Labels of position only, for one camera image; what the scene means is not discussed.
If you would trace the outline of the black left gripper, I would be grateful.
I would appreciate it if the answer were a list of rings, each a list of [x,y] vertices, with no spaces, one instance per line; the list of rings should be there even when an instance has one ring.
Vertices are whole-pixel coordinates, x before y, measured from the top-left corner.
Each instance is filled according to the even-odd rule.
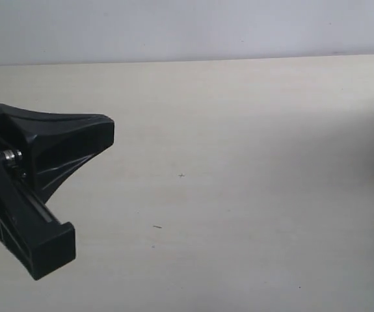
[[[0,243],[40,280],[76,258],[75,228],[44,202],[82,165],[114,143],[114,121],[103,114],[57,114],[0,103],[0,131],[25,135],[28,182],[15,153],[0,145]]]

